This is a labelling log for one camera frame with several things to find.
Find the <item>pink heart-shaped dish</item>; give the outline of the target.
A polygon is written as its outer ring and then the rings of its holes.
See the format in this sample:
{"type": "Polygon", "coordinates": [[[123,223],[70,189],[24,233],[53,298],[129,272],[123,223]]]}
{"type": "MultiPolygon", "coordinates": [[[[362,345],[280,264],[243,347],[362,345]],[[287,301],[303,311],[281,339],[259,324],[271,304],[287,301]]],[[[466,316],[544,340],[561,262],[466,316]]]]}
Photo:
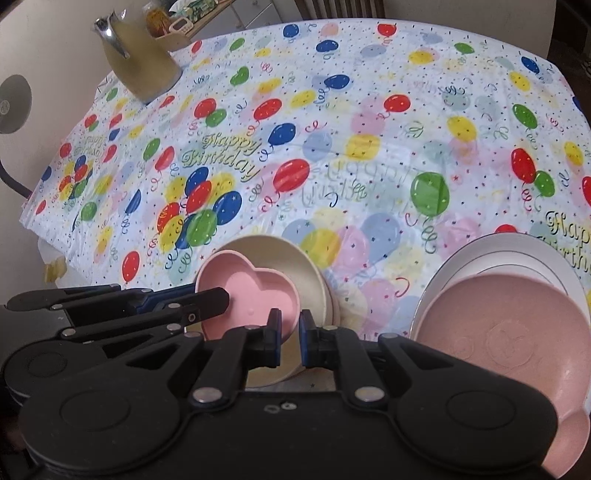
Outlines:
{"type": "Polygon", "coordinates": [[[224,313],[202,322],[208,340],[219,340],[235,327],[266,325],[273,308],[281,313],[281,339],[294,332],[301,301],[294,283],[280,271],[256,267],[245,255],[223,250],[207,259],[195,280],[197,292],[215,287],[228,292],[229,304],[224,313]]]}

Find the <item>cream bowl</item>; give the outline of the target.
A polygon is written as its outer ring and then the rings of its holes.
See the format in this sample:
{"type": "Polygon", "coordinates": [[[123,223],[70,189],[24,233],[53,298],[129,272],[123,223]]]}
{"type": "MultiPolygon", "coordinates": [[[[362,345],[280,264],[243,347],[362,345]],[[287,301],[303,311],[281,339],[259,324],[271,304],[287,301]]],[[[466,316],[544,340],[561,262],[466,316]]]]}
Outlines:
{"type": "MultiPolygon", "coordinates": [[[[297,289],[301,309],[311,311],[318,327],[329,326],[325,325],[329,307],[325,277],[300,247],[276,236],[249,235],[226,243],[219,248],[219,251],[223,250],[242,254],[256,268],[273,269],[286,276],[297,289]]],[[[304,367],[301,366],[300,339],[297,329],[294,329],[290,336],[283,338],[280,366],[250,370],[246,387],[271,387],[301,374],[302,371],[304,367]]]]}

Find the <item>pink bear-shaped divided plate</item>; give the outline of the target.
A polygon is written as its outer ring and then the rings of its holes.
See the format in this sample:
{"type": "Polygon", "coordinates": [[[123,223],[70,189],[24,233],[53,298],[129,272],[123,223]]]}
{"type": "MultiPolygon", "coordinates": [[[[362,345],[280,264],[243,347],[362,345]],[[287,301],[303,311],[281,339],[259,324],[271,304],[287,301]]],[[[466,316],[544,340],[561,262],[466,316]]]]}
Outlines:
{"type": "Polygon", "coordinates": [[[542,392],[558,416],[543,466],[560,478],[575,465],[590,437],[590,325],[565,293],[524,276],[468,277],[428,302],[412,337],[542,392]]]}

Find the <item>white plate with floral print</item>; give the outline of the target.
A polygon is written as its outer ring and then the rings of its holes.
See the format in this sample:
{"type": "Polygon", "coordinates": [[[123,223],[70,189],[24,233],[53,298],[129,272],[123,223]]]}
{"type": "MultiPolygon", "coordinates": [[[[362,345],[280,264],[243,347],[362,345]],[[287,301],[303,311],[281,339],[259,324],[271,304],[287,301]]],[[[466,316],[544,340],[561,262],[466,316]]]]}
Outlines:
{"type": "Polygon", "coordinates": [[[547,283],[569,296],[590,317],[583,285],[574,269],[550,245],[521,233],[494,233],[468,243],[437,270],[415,310],[410,337],[418,338],[423,315],[450,285],[481,274],[525,276],[547,283]]]}

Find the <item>pink bowl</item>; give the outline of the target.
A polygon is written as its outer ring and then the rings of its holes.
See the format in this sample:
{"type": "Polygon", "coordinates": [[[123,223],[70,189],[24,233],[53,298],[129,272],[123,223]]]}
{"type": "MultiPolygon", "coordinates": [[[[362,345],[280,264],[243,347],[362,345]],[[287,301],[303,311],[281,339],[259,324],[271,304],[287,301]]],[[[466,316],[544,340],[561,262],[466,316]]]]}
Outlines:
{"type": "Polygon", "coordinates": [[[338,297],[335,295],[334,291],[332,291],[332,287],[329,286],[328,281],[325,280],[324,283],[325,291],[327,291],[327,296],[329,298],[329,307],[325,325],[339,326],[341,325],[341,312],[339,312],[338,297]]]}

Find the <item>grey desk lamp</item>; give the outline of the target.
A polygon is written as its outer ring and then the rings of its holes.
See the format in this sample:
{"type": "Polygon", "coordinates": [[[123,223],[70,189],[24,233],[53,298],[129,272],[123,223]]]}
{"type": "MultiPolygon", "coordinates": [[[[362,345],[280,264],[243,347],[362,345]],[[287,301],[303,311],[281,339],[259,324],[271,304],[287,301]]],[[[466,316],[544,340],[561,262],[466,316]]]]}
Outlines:
{"type": "MultiPolygon", "coordinates": [[[[0,127],[2,135],[10,135],[20,130],[26,123],[32,108],[32,90],[23,75],[7,77],[0,86],[0,127]]],[[[31,190],[13,178],[0,163],[1,181],[25,199],[31,190]]]]}

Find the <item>balloon birthday tablecloth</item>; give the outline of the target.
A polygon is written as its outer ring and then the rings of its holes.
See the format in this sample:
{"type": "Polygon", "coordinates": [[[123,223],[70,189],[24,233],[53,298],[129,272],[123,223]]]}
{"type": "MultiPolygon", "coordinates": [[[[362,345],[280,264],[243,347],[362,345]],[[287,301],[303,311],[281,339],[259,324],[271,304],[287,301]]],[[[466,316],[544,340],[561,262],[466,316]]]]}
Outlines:
{"type": "Polygon", "coordinates": [[[408,332],[460,248],[524,233],[590,283],[590,127],[560,70],[409,21],[298,22],[199,40],[150,104],[114,76],[23,226],[92,284],[191,281],[232,239],[287,239],[360,335],[408,332]]]}

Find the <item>gold thermos jug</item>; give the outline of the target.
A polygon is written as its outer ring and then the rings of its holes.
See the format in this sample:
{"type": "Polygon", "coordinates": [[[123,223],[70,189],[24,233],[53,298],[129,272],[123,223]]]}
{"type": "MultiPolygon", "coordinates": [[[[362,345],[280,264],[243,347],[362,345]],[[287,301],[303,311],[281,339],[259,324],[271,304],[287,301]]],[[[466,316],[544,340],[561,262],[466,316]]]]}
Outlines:
{"type": "Polygon", "coordinates": [[[115,11],[96,19],[93,29],[113,73],[143,104],[169,91],[181,78],[182,69],[168,51],[145,29],[121,20],[115,11]]]}

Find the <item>small pink alarm clock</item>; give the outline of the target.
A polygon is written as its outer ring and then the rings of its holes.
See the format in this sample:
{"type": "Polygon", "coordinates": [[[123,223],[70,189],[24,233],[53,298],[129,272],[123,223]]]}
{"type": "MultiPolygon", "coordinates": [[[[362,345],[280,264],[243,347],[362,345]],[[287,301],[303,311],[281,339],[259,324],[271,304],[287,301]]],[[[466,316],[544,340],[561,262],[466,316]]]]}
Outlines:
{"type": "Polygon", "coordinates": [[[170,33],[186,35],[193,28],[193,23],[186,17],[179,17],[169,26],[170,33]]]}

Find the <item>orange jar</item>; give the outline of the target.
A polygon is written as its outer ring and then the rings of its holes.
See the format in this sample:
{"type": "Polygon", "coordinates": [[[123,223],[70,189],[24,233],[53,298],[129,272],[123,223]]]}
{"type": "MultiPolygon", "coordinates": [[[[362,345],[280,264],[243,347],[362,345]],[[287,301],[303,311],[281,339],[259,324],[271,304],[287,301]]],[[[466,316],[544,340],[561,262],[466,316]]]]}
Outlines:
{"type": "Polygon", "coordinates": [[[142,12],[146,28],[152,37],[159,38],[169,33],[169,15],[157,2],[148,2],[142,7],[142,12]]]}

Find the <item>white drawer cabinet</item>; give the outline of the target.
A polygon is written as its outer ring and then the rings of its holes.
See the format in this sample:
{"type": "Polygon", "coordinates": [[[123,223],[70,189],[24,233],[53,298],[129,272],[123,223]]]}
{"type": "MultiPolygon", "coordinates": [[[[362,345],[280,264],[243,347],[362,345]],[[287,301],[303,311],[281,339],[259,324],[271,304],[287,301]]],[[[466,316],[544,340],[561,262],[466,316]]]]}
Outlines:
{"type": "Polygon", "coordinates": [[[204,18],[205,24],[191,39],[206,39],[274,24],[297,22],[303,18],[293,0],[224,1],[218,7],[221,11],[208,14],[204,18]]]}

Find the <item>dark wooden chair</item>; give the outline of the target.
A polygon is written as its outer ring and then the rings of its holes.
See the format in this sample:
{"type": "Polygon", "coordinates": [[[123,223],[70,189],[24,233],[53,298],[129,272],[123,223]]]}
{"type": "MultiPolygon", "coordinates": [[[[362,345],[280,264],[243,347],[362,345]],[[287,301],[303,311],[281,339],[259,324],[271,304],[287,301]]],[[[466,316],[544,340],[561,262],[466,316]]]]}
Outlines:
{"type": "Polygon", "coordinates": [[[383,0],[295,0],[304,20],[386,17],[383,0]]]}

